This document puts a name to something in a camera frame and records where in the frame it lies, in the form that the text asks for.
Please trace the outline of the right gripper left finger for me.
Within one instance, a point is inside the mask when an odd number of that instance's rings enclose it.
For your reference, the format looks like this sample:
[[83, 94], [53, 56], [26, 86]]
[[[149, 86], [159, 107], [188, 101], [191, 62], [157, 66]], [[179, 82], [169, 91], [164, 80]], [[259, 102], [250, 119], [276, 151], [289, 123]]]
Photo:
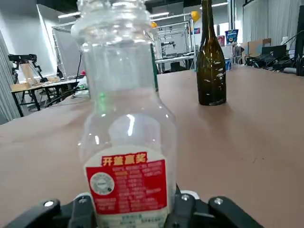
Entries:
[[24, 211], [6, 228], [96, 228], [95, 211], [89, 193], [78, 194], [62, 205], [58, 199], [43, 200]]

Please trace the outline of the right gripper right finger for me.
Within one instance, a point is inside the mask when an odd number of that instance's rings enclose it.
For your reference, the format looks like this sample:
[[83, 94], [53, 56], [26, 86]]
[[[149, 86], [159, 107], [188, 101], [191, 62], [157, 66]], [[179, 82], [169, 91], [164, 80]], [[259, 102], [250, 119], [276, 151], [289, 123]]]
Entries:
[[172, 212], [166, 218], [166, 228], [261, 228], [233, 200], [215, 196], [207, 203], [195, 192], [183, 193], [176, 187]]

